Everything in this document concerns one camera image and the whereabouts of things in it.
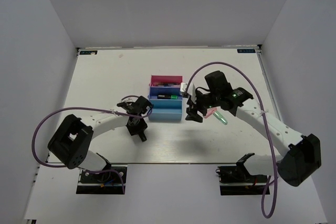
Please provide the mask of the pink hair clip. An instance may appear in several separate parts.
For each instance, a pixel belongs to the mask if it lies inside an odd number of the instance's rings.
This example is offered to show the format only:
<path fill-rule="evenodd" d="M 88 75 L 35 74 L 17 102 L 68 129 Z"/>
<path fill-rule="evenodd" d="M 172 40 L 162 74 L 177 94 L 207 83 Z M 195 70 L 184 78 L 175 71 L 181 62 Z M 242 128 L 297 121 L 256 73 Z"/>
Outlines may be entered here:
<path fill-rule="evenodd" d="M 207 109 L 206 115 L 204 115 L 203 117 L 207 119 L 208 117 L 213 115 L 216 111 L 217 111 L 217 108 L 209 108 Z"/>

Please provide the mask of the purple white pen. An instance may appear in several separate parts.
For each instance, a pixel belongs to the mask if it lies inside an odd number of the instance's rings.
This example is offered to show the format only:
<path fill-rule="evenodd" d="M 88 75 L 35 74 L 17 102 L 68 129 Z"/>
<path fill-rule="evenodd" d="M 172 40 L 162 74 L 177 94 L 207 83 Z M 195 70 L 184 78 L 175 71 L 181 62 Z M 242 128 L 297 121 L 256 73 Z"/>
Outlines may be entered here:
<path fill-rule="evenodd" d="M 152 87 L 177 87 L 179 83 L 153 83 Z"/>

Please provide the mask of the green white pen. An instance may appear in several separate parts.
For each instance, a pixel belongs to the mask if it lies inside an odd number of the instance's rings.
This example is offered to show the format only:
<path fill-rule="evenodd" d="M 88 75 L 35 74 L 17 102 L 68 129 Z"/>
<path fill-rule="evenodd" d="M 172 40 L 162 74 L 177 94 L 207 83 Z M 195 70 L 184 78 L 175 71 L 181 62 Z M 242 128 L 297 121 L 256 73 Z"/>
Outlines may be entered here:
<path fill-rule="evenodd" d="M 167 82 L 158 82 L 155 85 L 158 87 L 172 87 L 172 86 L 179 86 L 181 83 L 167 83 Z"/>

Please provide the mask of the orange cap black highlighter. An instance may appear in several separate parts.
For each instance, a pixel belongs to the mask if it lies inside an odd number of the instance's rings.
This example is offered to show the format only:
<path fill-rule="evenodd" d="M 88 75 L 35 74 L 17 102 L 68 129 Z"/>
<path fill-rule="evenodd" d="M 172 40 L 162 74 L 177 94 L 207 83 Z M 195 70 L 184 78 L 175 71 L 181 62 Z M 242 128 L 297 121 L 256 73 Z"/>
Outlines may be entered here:
<path fill-rule="evenodd" d="M 139 134 L 139 138 L 141 139 L 141 141 L 145 142 L 147 140 L 146 136 L 144 133 L 140 133 Z"/>

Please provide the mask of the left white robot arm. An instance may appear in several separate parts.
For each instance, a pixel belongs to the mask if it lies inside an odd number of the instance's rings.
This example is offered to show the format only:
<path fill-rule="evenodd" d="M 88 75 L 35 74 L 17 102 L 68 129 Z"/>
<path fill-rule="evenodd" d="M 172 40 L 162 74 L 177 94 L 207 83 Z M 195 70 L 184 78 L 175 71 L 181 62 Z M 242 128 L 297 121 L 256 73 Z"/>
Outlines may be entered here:
<path fill-rule="evenodd" d="M 107 159 L 92 152 L 91 141 L 119 127 L 126 127 L 129 134 L 146 141 L 144 120 L 150 115 L 153 104 L 143 96 L 136 101 L 122 101 L 115 109 L 101 111 L 87 117 L 70 114 L 64 118 L 48 143 L 51 151 L 68 169 L 81 168 L 93 171 L 101 182 L 110 178 L 111 168 Z"/>

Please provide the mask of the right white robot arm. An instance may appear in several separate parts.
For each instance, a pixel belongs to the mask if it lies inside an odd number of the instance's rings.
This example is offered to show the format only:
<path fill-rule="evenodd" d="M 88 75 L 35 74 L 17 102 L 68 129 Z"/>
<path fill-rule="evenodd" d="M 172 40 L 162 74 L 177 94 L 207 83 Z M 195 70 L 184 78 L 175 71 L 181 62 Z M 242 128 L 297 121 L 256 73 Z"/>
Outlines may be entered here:
<path fill-rule="evenodd" d="M 244 88 L 233 89 L 223 72 L 205 76 L 208 87 L 202 93 L 191 83 L 182 83 L 180 93 L 187 98 L 188 121 L 201 123 L 212 108 L 220 107 L 246 122 L 278 151 L 275 158 L 246 154 L 237 161 L 237 175 L 247 182 L 255 175 L 269 176 L 273 171 L 289 185 L 299 186 L 321 166 L 320 140 L 314 135 L 305 136 L 283 124 L 261 108 L 260 102 Z"/>

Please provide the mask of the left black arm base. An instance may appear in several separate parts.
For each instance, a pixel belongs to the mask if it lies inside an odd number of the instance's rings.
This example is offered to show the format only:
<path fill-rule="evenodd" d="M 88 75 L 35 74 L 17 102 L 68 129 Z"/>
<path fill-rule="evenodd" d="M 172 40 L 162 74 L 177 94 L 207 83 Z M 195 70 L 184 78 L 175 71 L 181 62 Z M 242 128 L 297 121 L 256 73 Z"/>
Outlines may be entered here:
<path fill-rule="evenodd" d="M 118 172 L 90 174 L 82 170 L 79 175 L 77 195 L 123 195 L 126 189 L 127 165 L 112 166 Z"/>

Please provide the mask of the green cap black highlighter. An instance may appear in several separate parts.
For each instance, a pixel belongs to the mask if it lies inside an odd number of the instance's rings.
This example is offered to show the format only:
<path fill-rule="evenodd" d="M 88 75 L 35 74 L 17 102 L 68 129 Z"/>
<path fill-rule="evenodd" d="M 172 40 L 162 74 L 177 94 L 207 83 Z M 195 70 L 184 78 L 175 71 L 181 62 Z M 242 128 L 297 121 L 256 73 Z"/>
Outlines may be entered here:
<path fill-rule="evenodd" d="M 165 99 L 165 100 L 177 100 L 178 96 L 177 95 L 172 95 L 172 94 L 158 94 L 157 98 L 158 99 Z"/>

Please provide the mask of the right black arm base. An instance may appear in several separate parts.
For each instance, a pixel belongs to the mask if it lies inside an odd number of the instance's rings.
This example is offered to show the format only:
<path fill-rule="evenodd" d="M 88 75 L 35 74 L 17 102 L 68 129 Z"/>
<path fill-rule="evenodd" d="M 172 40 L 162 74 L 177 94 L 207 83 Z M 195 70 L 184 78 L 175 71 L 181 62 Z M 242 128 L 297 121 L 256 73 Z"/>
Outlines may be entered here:
<path fill-rule="evenodd" d="M 221 196 L 251 196 L 262 195 L 268 177 L 266 175 L 251 175 L 245 162 L 254 153 L 245 154 L 236 163 L 218 166 L 216 174 L 219 178 Z"/>

